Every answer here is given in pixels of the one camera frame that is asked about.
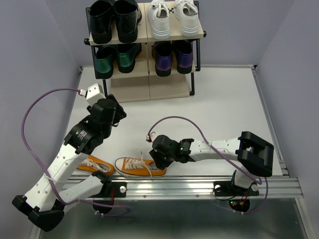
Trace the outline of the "orange sneaker one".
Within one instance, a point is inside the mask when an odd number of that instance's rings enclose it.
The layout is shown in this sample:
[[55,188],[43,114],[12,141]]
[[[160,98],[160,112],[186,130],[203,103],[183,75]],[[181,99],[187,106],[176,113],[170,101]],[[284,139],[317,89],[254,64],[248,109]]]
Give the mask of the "orange sneaker one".
[[114,162],[115,170],[124,177],[149,177],[151,180],[156,177],[163,177],[167,169],[157,168],[153,159],[121,157]]
[[115,172],[114,166],[108,162],[105,162],[97,157],[89,155],[87,159],[77,166],[77,170],[94,173],[96,171],[102,171],[107,176],[112,176]]

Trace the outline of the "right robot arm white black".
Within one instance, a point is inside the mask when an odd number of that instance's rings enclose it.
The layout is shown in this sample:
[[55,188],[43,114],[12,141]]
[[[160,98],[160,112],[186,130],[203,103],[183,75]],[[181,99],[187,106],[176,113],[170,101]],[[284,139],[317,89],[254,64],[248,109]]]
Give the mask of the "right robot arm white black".
[[212,142],[192,138],[177,142],[159,135],[152,139],[150,155],[159,169],[173,162],[226,160],[236,169],[231,180],[215,185],[213,191],[217,197],[258,196],[258,180],[273,174],[274,146],[249,131],[242,132],[238,138]]

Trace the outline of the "purple loafer one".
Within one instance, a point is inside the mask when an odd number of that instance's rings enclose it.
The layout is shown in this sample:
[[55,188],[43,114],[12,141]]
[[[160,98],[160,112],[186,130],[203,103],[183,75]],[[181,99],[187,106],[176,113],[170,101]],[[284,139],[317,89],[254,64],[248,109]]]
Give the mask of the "purple loafer one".
[[158,41],[152,46],[152,57],[155,61],[155,71],[160,77],[171,74],[172,68],[172,44],[170,41]]
[[176,56],[176,68],[180,74],[189,74],[192,71],[193,48],[189,40],[176,40],[172,42]]

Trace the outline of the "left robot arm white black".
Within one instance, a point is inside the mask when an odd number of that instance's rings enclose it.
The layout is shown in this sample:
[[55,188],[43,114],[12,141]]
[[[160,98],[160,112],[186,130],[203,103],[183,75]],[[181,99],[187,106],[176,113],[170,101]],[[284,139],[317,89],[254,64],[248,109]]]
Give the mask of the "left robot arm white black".
[[76,203],[111,193],[111,180],[101,170],[63,190],[75,169],[111,135],[112,127],[127,116],[114,95],[103,96],[87,110],[89,114],[69,131],[39,181],[12,201],[13,206],[45,232],[53,230]]

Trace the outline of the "white sneaker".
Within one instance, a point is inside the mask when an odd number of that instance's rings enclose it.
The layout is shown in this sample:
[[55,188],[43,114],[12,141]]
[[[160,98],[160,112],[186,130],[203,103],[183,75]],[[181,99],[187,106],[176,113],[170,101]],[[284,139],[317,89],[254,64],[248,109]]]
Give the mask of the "white sneaker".
[[153,38],[166,40],[170,35],[169,9],[164,0],[153,0],[147,12]]
[[176,0],[174,2],[174,16],[181,25],[181,33],[186,37],[193,37],[199,31],[198,8],[192,0]]

